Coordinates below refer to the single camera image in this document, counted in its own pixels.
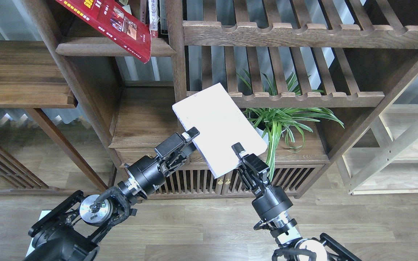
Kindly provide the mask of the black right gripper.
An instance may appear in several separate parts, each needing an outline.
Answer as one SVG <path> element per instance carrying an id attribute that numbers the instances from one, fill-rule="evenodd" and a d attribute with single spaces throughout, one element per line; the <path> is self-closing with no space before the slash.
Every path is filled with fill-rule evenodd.
<path id="1" fill-rule="evenodd" d="M 269 166 L 254 154 L 247 154 L 240 142 L 231 146 L 241 164 L 238 167 L 245 187 L 255 195 L 252 206 L 262 221 L 270 221 L 292 206 L 280 186 L 267 178 Z"/>

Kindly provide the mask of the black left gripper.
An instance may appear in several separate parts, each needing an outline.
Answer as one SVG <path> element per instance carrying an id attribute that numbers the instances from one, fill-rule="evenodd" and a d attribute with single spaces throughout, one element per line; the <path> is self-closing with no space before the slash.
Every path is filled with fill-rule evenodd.
<path id="1" fill-rule="evenodd" d="M 156 157 L 143 156 L 132 165 L 124 164 L 130 175 L 123 183 L 123 193 L 127 198 L 146 198 L 165 183 L 169 175 L 185 164 L 196 150 L 192 141 L 200 134 L 192 127 L 182 134 L 174 133 L 155 148 Z"/>

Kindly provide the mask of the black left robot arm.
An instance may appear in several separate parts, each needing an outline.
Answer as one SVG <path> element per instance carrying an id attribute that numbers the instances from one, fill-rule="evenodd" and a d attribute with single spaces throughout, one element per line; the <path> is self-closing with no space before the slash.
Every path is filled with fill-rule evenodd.
<path id="1" fill-rule="evenodd" d="M 125 165 L 128 180 L 102 194 L 85 196 L 81 190 L 74 192 L 30 228 L 34 250 L 25 260 L 94 260 L 106 234 L 136 215 L 133 205 L 158 191 L 166 178 L 184 165 L 196 150 L 192 141 L 198 135 L 195 127 L 174 133 L 155 148 L 155 157 L 144 156 Z"/>

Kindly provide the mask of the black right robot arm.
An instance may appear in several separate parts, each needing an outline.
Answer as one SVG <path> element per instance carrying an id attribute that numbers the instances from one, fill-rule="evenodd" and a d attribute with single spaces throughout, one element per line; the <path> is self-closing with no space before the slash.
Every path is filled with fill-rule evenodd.
<path id="1" fill-rule="evenodd" d="M 240 160 L 238 171 L 245 187 L 254 194 L 252 206 L 260 217 L 254 230 L 266 229 L 274 237 L 278 249 L 272 260 L 284 257 L 287 261 L 357 261 L 358 257 L 331 236 L 322 233 L 320 238 L 303 238 L 295 219 L 288 210 L 292 201 L 280 186 L 273 186 L 267 178 L 268 165 L 254 154 L 248 154 L 240 143 L 232 146 Z"/>

